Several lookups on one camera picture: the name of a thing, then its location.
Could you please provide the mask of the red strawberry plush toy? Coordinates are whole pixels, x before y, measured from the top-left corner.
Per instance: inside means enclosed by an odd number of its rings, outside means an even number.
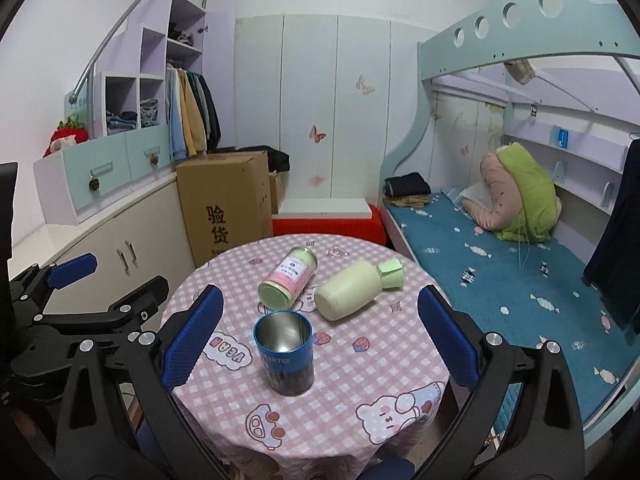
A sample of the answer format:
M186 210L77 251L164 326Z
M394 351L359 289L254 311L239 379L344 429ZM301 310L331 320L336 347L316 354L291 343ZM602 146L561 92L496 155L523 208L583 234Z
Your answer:
M85 143L89 140L89 133L83 122L80 121L76 113L70 114L64 122L58 124L55 132L50 137L49 146L43 156L48 157L54 152L64 150L77 144Z

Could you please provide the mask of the cream low cabinet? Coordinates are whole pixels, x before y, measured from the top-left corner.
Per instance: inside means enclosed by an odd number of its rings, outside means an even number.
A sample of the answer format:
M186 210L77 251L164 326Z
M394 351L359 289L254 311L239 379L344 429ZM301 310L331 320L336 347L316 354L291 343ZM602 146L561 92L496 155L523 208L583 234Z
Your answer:
M176 176L139 188L78 226L42 226L15 245L9 272L14 278L35 263L85 254L96 257L96 272L54 292L47 314L102 312L157 275L175 292L195 269Z

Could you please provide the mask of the lilac stair shelf unit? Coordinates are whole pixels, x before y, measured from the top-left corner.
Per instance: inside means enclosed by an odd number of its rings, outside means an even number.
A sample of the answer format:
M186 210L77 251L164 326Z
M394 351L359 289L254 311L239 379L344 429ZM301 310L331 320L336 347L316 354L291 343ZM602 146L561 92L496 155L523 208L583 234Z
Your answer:
M149 0L128 16L96 61L92 90L95 136L106 136L106 114L136 112L143 99L157 99L165 117L167 63L204 76L221 130L219 145L235 144L235 8L207 10L190 0Z

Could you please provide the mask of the folded dark clothes stack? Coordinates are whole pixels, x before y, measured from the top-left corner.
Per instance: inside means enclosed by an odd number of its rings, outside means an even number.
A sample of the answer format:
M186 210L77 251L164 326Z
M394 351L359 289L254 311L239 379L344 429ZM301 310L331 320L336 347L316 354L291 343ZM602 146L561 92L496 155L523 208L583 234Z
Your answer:
M386 203L397 207L423 207L431 201L432 190L418 172L390 177L384 181Z

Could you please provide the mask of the hanging clothes row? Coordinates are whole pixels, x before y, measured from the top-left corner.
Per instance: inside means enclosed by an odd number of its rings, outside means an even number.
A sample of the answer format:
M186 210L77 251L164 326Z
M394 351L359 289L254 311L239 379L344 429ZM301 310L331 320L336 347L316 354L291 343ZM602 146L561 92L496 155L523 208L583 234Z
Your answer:
M178 162L216 151L221 130L204 76L167 63L165 87L171 159Z

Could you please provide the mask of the small blue box on shelf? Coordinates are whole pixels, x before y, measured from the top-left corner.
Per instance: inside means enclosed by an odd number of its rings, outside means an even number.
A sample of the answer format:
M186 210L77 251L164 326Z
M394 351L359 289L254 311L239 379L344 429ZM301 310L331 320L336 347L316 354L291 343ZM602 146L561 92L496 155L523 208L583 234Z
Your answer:
M570 132L566 129L554 126L550 134L550 141L561 150L567 150L570 144Z

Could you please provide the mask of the teal patterned bed sheet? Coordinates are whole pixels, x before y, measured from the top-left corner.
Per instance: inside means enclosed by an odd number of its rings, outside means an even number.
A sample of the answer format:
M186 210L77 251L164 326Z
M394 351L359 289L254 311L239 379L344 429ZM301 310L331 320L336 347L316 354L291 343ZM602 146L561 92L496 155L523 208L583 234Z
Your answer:
M597 289L585 285L584 265L572 252L554 238L536 245L499 240L446 194L422 208L387 211L456 310L516 346L558 342L585 422L608 403L639 344L627 340Z

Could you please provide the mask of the red storage box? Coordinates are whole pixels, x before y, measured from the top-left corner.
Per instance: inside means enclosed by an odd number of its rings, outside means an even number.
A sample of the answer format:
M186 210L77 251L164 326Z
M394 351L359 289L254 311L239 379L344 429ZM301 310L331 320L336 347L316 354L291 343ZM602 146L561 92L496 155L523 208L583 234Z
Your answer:
M387 243L387 233L380 211L372 205L369 206L369 209L369 218L272 218L273 235L341 235L367 240L368 242L378 245L385 245Z

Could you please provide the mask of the pink checkered tablecloth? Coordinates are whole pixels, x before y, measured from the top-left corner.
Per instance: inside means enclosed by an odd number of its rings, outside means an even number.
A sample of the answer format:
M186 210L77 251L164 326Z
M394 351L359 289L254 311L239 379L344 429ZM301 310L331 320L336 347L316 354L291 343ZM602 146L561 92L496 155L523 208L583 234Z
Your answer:
M298 396L269 385L255 327L271 313L258 287L296 247L310 250L316 270L292 307L309 326L314 381ZM186 310L207 286L218 288L222 315L188 381L175 395L195 429L221 453L255 451L276 460L353 457L434 422L449 379L418 315L430 274L401 260L404 282L380 292L338 321L325 318L316 292L356 262L380 264L394 253L377 244L334 235L289 235L233 248L196 268L166 311Z

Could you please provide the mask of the blue black metal tin cup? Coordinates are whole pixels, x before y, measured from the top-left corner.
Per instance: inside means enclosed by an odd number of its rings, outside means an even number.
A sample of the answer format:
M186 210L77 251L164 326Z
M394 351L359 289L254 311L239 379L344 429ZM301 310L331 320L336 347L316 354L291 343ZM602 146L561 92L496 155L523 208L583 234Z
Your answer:
M314 383L314 329L295 311L263 315L254 325L254 341L268 384L281 396L300 396Z

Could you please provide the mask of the teal bunk bed frame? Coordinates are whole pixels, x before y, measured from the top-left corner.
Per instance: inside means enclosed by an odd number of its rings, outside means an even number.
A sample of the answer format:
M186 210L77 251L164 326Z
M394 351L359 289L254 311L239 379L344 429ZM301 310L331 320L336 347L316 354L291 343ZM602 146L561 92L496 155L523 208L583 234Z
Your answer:
M416 114L384 158L382 181L427 145L433 197L462 208L483 156L522 144L562 202L550 240L582 262L585 285L639 343L639 36L625 11L589 0L496 0L418 44L416 59ZM554 126L570 132L567 150L550 141ZM638 401L639 355L608 403L582 420L586 445Z

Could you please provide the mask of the white wardrobe with butterflies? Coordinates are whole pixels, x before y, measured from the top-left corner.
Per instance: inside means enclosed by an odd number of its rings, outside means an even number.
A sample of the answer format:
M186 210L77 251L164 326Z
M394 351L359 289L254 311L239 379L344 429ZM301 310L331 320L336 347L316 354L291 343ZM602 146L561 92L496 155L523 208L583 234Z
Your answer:
M235 23L235 144L290 158L289 198L374 204L383 159L418 100L416 47L429 29L344 15L268 15Z

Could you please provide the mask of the green pink rolled quilt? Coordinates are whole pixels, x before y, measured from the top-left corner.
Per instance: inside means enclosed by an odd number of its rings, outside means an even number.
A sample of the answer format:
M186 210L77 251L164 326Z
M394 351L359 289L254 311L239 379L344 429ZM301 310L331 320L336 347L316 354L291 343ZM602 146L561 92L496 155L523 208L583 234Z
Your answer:
M490 214L469 214L480 228L506 242L539 244L550 240L562 202L546 170L522 144L514 142L484 155L480 180L488 184L494 201Z

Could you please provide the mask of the pink green labelled can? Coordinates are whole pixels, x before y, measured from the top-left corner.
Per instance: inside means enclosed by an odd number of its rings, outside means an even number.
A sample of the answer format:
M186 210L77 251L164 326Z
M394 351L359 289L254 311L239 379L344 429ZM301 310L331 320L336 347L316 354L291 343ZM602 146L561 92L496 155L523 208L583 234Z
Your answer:
M258 297L269 311L291 310L316 272L318 259L307 247L293 247L262 280Z

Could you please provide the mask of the brown cardboard box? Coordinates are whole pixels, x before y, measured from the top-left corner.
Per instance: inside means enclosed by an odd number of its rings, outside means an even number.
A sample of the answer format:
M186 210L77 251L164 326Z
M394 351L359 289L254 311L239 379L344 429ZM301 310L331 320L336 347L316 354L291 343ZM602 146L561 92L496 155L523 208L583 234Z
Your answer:
M210 154L176 168L186 235L197 266L272 235L265 152Z

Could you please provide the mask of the white pillow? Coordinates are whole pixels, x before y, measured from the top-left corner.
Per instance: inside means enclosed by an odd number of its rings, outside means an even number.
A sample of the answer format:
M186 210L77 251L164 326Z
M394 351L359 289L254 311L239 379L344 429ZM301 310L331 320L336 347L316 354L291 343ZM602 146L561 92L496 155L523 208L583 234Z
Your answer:
M465 211L474 216L474 214L490 214L494 210L494 201L492 200L490 188L485 181L477 182L461 193L462 205Z

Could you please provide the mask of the white board on red box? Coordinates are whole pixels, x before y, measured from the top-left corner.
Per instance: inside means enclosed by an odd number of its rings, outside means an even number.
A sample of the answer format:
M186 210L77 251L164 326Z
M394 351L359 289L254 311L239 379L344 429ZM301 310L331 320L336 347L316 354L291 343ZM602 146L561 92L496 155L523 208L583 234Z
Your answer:
M364 198L285 198L277 219L370 219L372 211Z

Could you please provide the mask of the pale green bottle-shaped cup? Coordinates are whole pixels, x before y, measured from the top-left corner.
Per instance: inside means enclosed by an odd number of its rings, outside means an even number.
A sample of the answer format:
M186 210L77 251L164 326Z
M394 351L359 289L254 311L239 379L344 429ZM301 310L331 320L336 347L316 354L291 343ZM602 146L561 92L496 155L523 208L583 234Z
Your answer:
M314 291L317 311L328 321L347 318L367 307L386 290L404 287L404 265L391 258L377 266L359 260L329 278Z

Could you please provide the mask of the black clothes behind box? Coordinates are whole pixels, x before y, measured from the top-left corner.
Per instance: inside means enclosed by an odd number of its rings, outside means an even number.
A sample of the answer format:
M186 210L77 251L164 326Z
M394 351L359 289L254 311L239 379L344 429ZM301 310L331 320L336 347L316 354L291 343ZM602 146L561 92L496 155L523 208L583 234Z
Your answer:
M217 148L216 154L265 152L270 172L288 172L291 170L290 156L268 145L254 145L246 148Z

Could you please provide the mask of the teal drawer cabinet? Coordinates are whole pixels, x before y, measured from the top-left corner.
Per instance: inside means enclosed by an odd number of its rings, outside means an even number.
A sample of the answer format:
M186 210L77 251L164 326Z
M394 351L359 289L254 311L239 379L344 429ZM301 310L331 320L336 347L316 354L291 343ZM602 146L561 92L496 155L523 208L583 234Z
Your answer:
M102 136L34 163L44 221L77 226L171 172L165 125Z

